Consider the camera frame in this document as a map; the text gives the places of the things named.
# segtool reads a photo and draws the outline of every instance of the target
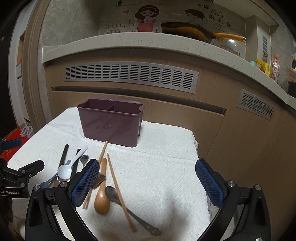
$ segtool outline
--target cartoon girl's hair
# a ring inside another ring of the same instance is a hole
[[[192,9],[192,8],[187,9],[187,10],[185,10],[185,13],[186,14],[192,13],[195,17],[198,17],[198,18],[201,18],[201,19],[205,18],[204,14],[201,11],[198,11],[196,9]]]
[[[159,9],[156,6],[153,5],[145,5],[139,8],[139,11],[135,14],[137,19],[142,20],[144,22],[145,16],[141,14],[141,12],[149,10],[151,12],[154,12],[154,14],[151,16],[151,18],[156,17],[159,14]]]

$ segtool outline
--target yellow container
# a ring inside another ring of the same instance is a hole
[[[261,71],[263,71],[267,76],[270,75],[270,65],[268,63],[265,63],[260,59],[255,59],[255,62]]]

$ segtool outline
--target red carpet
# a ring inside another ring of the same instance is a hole
[[[15,138],[21,138],[20,137],[20,133],[21,133],[21,130],[20,129],[15,129],[7,138],[6,140],[12,140],[12,139],[15,139]],[[22,145],[24,145],[28,140],[29,138],[27,136],[21,138],[22,139]],[[2,155],[1,155],[1,158],[4,158],[6,161],[9,161],[12,156],[18,151],[18,149],[20,149],[20,147],[16,147],[16,148],[13,148],[13,149],[10,149],[10,150],[5,150]]]

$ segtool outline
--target metal screw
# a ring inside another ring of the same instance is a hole
[[[62,188],[66,187],[67,185],[68,185],[67,182],[61,182],[61,184],[60,184],[60,186],[61,186]]]
[[[40,186],[39,186],[39,185],[35,185],[35,186],[33,187],[34,191],[38,191],[38,190],[39,190],[39,188],[40,188]]]
[[[228,181],[227,184],[230,187],[234,187],[235,186],[235,182],[234,181]]]
[[[255,189],[256,189],[257,191],[260,191],[260,190],[261,190],[261,187],[257,184],[257,185],[255,185]]]

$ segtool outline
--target white spoon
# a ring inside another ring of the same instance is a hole
[[[81,148],[81,150],[74,156],[72,159],[68,160],[66,165],[61,165],[57,171],[59,178],[67,180],[71,176],[72,165],[74,162],[87,150],[88,146],[85,145]]]

